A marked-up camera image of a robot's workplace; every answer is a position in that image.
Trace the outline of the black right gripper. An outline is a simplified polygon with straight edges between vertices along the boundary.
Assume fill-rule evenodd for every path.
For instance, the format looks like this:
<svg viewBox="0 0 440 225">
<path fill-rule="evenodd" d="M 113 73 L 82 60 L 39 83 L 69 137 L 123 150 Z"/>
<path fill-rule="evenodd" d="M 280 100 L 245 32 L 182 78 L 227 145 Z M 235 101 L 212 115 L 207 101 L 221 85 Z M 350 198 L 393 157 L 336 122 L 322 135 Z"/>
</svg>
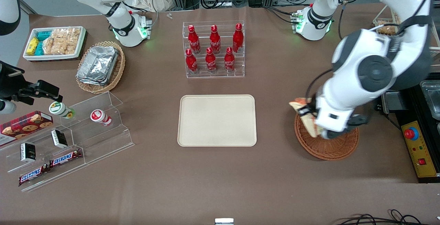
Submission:
<svg viewBox="0 0 440 225">
<path fill-rule="evenodd" d="M 1 99 L 21 103 L 34 103 L 34 98 L 47 98 L 56 102 L 63 101 L 57 86 L 38 80 L 33 84 L 34 90 L 24 89 L 26 88 L 26 80 L 23 76 L 25 71 L 3 61 L 0 62 L 0 65 Z"/>
</svg>

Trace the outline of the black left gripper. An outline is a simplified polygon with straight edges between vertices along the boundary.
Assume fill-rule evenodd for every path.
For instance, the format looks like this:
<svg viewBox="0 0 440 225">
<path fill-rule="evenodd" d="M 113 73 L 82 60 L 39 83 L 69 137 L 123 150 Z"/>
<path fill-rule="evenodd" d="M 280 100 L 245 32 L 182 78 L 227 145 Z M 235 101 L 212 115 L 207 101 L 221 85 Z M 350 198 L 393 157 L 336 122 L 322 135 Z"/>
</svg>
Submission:
<svg viewBox="0 0 440 225">
<path fill-rule="evenodd" d="M 303 116 L 311 116 L 317 117 L 316 110 L 314 107 L 309 105 L 305 105 L 297 109 L 298 113 L 302 113 Z M 345 128 L 355 128 L 361 125 L 368 124 L 370 118 L 367 115 L 363 114 L 352 114 L 349 119 L 346 121 Z"/>
</svg>

